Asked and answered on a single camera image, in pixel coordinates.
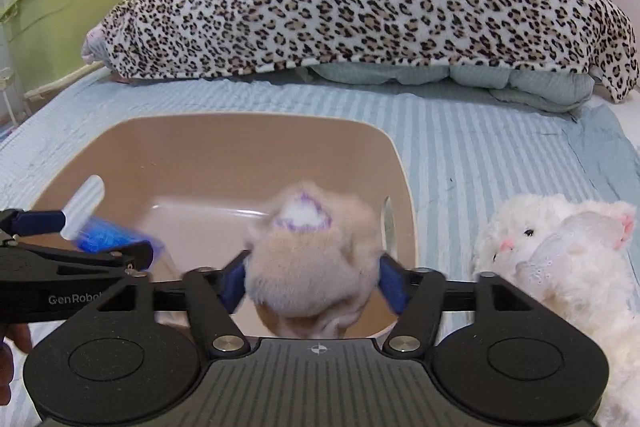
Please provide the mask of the person's left hand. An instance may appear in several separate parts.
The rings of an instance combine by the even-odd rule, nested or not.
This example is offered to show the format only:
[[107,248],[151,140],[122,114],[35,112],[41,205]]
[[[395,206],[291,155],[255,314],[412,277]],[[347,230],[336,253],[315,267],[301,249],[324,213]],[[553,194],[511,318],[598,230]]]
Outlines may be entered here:
[[18,350],[28,355],[32,350],[32,334],[27,324],[1,326],[0,349],[0,404],[5,407],[11,400],[10,384],[14,378],[13,351],[6,343],[11,340]]

